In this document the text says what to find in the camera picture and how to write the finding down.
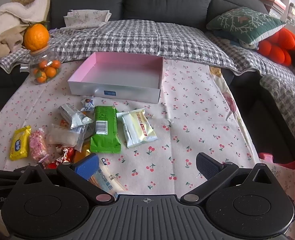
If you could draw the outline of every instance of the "cardboard box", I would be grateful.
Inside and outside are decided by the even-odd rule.
[[[157,104],[163,57],[124,52],[95,52],[69,78],[73,95]]]

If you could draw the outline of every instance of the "stack of books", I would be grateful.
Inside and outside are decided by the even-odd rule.
[[[270,16],[280,19],[284,10],[286,9],[286,5],[282,3],[280,0],[260,0],[264,6],[266,7]]]

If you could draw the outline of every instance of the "white barcode label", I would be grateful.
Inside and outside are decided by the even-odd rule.
[[[96,121],[95,133],[96,134],[107,134],[107,121]]]

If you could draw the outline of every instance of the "red plush toy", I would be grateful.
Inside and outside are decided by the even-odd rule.
[[[295,50],[295,35],[286,28],[282,28],[272,36],[259,42],[258,52],[270,60],[283,64],[291,65],[291,56],[288,50]]]

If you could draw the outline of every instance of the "green snack package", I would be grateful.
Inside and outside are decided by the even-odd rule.
[[[117,136],[116,109],[114,106],[94,108],[95,133],[91,137],[93,153],[120,153],[121,143]]]

